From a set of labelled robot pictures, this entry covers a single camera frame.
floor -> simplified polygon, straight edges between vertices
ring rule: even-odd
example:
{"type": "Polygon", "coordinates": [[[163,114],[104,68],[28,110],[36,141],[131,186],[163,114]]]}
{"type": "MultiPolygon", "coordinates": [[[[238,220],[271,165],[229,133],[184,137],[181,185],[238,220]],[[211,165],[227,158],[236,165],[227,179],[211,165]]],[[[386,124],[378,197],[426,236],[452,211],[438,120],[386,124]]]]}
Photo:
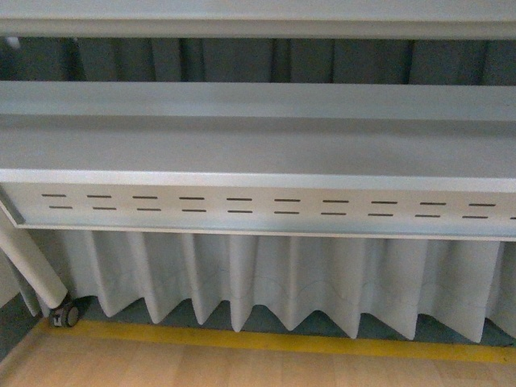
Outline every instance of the floor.
{"type": "Polygon", "coordinates": [[[0,385],[515,386],[516,349],[42,321],[0,363],[0,385]]]}
{"type": "Polygon", "coordinates": [[[0,361],[18,344],[39,321],[25,306],[21,294],[0,308],[0,361]]]}

ventilation slot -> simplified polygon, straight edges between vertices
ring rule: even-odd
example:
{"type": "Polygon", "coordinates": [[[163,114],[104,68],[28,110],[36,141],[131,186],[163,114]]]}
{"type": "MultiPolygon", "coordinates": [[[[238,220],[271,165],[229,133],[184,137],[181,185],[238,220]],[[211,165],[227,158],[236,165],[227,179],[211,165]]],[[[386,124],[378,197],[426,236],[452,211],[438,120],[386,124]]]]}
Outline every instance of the ventilation slot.
{"type": "Polygon", "coordinates": [[[443,202],[421,202],[419,204],[421,206],[446,206],[446,203],[443,202]]]}
{"type": "Polygon", "coordinates": [[[496,204],[492,203],[469,203],[470,207],[495,207],[496,204]]]}
{"type": "Polygon", "coordinates": [[[158,197],[157,196],[133,196],[132,198],[137,199],[137,200],[156,200],[158,197]]]}

white pole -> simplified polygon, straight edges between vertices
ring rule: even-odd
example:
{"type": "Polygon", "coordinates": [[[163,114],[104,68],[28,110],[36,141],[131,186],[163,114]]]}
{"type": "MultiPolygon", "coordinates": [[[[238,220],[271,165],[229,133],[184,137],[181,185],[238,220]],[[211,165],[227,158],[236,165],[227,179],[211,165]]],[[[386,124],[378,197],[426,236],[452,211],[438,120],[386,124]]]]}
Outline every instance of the white pole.
{"type": "Polygon", "coordinates": [[[22,273],[51,309],[57,308],[68,292],[42,252],[25,230],[16,229],[0,210],[0,249],[22,273]]]}

gray shelf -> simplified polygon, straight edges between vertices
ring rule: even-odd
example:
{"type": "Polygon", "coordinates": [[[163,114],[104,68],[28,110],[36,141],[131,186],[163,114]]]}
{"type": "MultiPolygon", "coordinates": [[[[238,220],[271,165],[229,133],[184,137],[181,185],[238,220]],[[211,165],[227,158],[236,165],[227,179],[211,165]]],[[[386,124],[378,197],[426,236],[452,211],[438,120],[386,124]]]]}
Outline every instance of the gray shelf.
{"type": "Polygon", "coordinates": [[[4,82],[3,205],[20,228],[516,240],[514,88],[297,87],[4,82]]]}
{"type": "Polygon", "coordinates": [[[0,3],[0,34],[513,39],[516,2],[4,0],[0,3]]]}

white curtain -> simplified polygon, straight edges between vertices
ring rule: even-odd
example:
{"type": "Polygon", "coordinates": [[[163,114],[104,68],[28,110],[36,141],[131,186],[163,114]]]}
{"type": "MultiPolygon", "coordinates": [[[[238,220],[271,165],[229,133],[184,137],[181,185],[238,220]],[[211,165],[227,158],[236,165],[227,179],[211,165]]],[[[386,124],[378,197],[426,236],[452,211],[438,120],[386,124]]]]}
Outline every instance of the white curtain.
{"type": "Polygon", "coordinates": [[[321,310],[355,338],[370,313],[408,339],[429,314],[481,340],[485,318],[516,335],[516,243],[34,231],[74,297],[107,316],[144,298],[154,323],[191,298],[203,324],[222,301],[242,329],[254,305],[293,330],[321,310]]]}

